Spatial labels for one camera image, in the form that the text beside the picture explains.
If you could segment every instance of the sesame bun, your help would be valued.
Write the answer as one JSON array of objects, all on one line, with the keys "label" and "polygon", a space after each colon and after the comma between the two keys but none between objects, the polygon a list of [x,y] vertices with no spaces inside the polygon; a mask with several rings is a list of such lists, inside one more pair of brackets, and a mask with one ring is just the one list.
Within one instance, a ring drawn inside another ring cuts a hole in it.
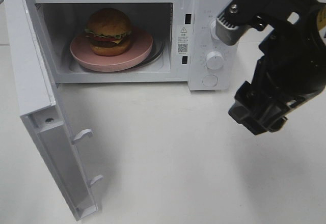
[{"label": "sesame bun", "polygon": [[106,8],[91,15],[87,28],[93,33],[115,36],[131,31],[131,22],[120,10]]},{"label": "sesame bun", "polygon": [[98,47],[90,43],[91,49],[97,55],[102,56],[114,56],[124,53],[130,46],[131,40],[130,37],[126,37],[123,42],[114,47]]}]

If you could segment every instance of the qr code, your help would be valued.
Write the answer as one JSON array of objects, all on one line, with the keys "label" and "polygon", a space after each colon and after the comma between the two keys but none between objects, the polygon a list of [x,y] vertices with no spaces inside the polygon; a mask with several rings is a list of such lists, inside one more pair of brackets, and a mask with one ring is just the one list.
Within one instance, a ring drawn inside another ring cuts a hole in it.
[{"label": "qr code", "polygon": [[188,44],[187,43],[178,44],[178,52],[188,52]]}]

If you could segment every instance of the burger patty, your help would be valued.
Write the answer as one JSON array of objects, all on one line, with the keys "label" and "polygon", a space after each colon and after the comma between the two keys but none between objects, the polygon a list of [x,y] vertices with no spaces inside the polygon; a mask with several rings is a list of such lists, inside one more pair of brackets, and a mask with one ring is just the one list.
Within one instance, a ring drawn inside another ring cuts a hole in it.
[{"label": "burger patty", "polygon": [[[130,36],[124,37],[119,44],[125,42],[128,38],[130,38]],[[119,45],[115,42],[102,42],[102,41],[94,40],[93,38],[89,38],[89,40],[92,45],[97,46],[97,47],[115,47],[115,46]]]}]

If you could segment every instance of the tomato slice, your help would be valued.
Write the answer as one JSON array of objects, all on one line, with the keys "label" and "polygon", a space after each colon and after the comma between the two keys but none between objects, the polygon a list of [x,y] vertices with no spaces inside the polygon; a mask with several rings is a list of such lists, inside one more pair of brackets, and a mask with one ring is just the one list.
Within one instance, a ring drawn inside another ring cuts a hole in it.
[{"label": "tomato slice", "polygon": [[119,40],[117,38],[114,38],[114,37],[99,37],[99,36],[95,36],[94,34],[92,33],[87,33],[86,34],[86,37],[90,37],[96,41],[101,41],[101,42],[112,42],[112,41],[116,41],[116,40]]}]

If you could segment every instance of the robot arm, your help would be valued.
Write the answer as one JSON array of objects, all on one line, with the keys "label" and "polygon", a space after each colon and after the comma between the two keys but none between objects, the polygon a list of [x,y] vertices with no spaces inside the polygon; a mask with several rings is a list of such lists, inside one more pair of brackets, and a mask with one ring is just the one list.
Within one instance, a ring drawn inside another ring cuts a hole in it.
[{"label": "robot arm", "polygon": [[[288,18],[299,16],[296,23]],[[280,130],[286,114],[326,85],[326,8],[317,0],[232,0],[217,17],[216,34],[233,45],[249,28],[274,30],[259,45],[251,83],[235,95],[229,115],[253,134]]]}]

